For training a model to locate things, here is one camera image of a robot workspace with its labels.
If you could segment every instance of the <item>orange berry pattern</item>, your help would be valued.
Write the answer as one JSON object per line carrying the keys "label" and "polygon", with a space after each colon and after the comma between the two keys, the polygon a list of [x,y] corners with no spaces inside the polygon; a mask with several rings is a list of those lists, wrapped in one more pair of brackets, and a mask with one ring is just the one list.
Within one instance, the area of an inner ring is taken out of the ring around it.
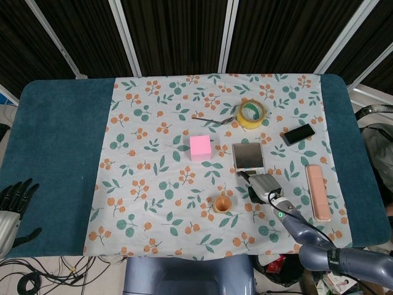
{"label": "orange berry pattern", "polygon": [[[236,115],[240,104],[252,99],[267,113],[261,127],[248,130]],[[251,202],[247,183],[236,175],[234,143],[260,143],[266,173],[274,176],[294,207],[330,234],[336,246],[350,244],[322,99],[320,77],[312,74],[116,79],[84,255],[200,261],[243,253],[297,253],[300,245],[270,207]],[[225,125],[199,120],[230,117],[235,119]],[[287,146],[284,133],[305,124],[315,134]],[[210,135],[212,154],[192,162],[189,140],[197,135]],[[307,165],[322,167],[329,223],[313,218]],[[232,201],[225,214],[214,211],[220,195]]]}

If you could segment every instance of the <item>small cup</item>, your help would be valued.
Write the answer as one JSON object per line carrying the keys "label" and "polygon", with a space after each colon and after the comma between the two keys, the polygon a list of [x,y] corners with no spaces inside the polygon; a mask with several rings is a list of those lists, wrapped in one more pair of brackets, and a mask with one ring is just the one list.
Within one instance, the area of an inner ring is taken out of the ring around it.
{"label": "small cup", "polygon": [[216,213],[226,213],[232,207],[232,201],[226,195],[220,195],[213,203],[213,210]]}

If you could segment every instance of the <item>tape roll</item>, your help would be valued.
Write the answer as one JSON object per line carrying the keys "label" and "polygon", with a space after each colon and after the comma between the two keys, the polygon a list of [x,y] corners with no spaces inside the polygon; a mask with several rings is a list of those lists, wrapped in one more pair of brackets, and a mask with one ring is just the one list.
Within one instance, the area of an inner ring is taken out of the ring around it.
{"label": "tape roll", "polygon": [[255,129],[261,126],[265,116],[266,109],[260,102],[247,100],[240,105],[236,119],[243,128]]}

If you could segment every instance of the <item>floor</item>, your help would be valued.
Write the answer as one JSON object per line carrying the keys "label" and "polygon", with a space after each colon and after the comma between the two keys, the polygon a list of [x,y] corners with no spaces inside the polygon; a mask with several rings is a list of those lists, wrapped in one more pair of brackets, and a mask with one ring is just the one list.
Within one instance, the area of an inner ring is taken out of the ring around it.
{"label": "floor", "polygon": [[[361,101],[362,97],[359,96],[358,93],[352,93],[351,99],[356,101]],[[353,104],[354,110],[357,111],[360,107],[357,104]],[[16,113],[16,108],[13,106],[6,106],[4,108],[3,105],[0,105],[0,123],[10,124],[10,121],[14,121]],[[391,124],[391,121],[383,117],[381,118],[379,115],[372,115],[367,116],[366,118],[362,119],[360,125],[368,125],[373,122],[387,122]],[[2,158],[4,156],[4,152],[6,150],[7,142],[9,137],[9,131],[7,132],[6,136],[0,143],[0,166],[2,162]],[[380,247],[393,250],[393,243],[387,242]],[[47,269],[50,273],[60,274],[60,275],[69,275],[69,270],[61,264],[59,266],[59,257],[46,257],[46,258],[38,258],[38,260],[43,264],[43,266]],[[73,266],[75,263],[80,259],[80,257],[64,257],[65,262],[68,266]],[[90,283],[85,287],[82,292],[82,287],[70,287],[70,286],[59,286],[53,289],[56,285],[51,285],[49,281],[43,281],[42,286],[43,288],[40,290],[41,295],[44,294],[51,294],[51,295],[68,295],[68,294],[85,294],[85,295],[95,295],[95,294],[121,294],[123,290],[124,284],[124,276],[125,276],[125,262],[119,263],[118,258],[106,258],[108,261],[111,262],[109,268],[95,281]],[[32,265],[38,267],[38,264],[32,259],[26,259]],[[87,262],[87,258],[83,258],[80,263],[80,266],[84,265]],[[96,259],[95,263],[91,267],[91,269],[87,273],[87,282],[94,279],[97,275],[99,275],[106,267],[108,263],[102,262],[99,259]],[[8,275],[12,272],[28,272],[28,270],[20,265],[7,265],[0,267],[0,280],[5,275]],[[254,272],[255,279],[257,282],[257,291],[262,292],[266,290],[272,291],[301,291],[299,284],[294,284],[290,288],[284,288],[281,285],[277,285],[269,281],[264,275]],[[17,295],[17,285],[20,279],[20,274],[13,274],[2,281],[0,281],[0,295]]]}

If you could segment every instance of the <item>curtain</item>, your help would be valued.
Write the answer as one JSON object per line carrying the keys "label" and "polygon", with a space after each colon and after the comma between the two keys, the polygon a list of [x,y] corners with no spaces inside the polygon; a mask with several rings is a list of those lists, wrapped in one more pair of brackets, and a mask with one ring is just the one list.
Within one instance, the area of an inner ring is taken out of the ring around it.
{"label": "curtain", "polygon": [[215,73],[227,0],[123,0],[143,76]]}
{"label": "curtain", "polygon": [[24,1],[0,9],[0,84],[17,98],[37,79],[74,79],[65,59]]}
{"label": "curtain", "polygon": [[241,0],[228,73],[312,73],[361,0]]}
{"label": "curtain", "polygon": [[340,75],[347,85],[351,84],[393,42],[392,30],[393,1],[380,0],[327,73]]}
{"label": "curtain", "polygon": [[368,74],[362,84],[393,95],[393,53]]}
{"label": "curtain", "polygon": [[36,0],[82,74],[132,76],[107,0]]}

